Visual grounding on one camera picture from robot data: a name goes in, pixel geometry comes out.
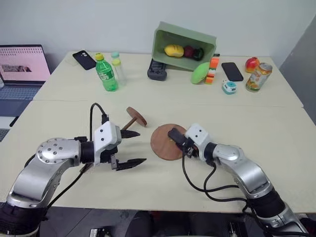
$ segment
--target wooden disc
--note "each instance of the wooden disc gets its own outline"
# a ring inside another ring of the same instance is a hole
[[[136,121],[142,125],[143,127],[146,127],[147,125],[147,122],[146,120],[144,119],[143,116],[141,116],[140,113],[138,113],[135,109],[133,109],[132,107],[128,107],[126,109],[126,111],[128,112],[128,114],[132,117],[132,118],[136,118]]]
[[[182,134],[185,134],[185,128],[173,123],[158,127],[152,134],[150,145],[155,154],[162,159],[176,160],[182,157],[182,151],[176,146],[175,142],[168,137],[168,132],[174,127]]]

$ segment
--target black phone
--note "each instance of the black phone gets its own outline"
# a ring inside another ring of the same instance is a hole
[[[86,70],[94,68],[96,65],[96,62],[93,60],[93,58],[91,58],[90,55],[84,50],[74,53],[73,57]]]
[[[243,76],[240,73],[235,63],[222,63],[222,68],[228,78],[231,81],[242,81]]]

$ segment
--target juice can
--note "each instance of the juice can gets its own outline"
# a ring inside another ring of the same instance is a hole
[[[271,73],[272,66],[270,64],[260,63],[248,79],[246,89],[251,92],[259,91]]]

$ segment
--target green plastic basket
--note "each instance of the green plastic basket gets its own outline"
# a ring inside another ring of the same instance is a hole
[[[201,47],[204,50],[204,56],[201,61],[195,61],[194,59],[185,57],[170,57],[164,52],[164,48],[169,44],[177,44],[182,47],[187,45],[190,45],[193,48]],[[200,32],[160,22],[158,28],[155,30],[152,57],[155,61],[194,71],[198,65],[211,60],[215,49],[215,36],[209,36]]]

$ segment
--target apple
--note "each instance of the apple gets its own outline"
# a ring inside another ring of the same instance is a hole
[[[256,57],[249,58],[246,61],[245,67],[246,72],[253,73],[255,71],[255,68],[260,64],[259,59]]]

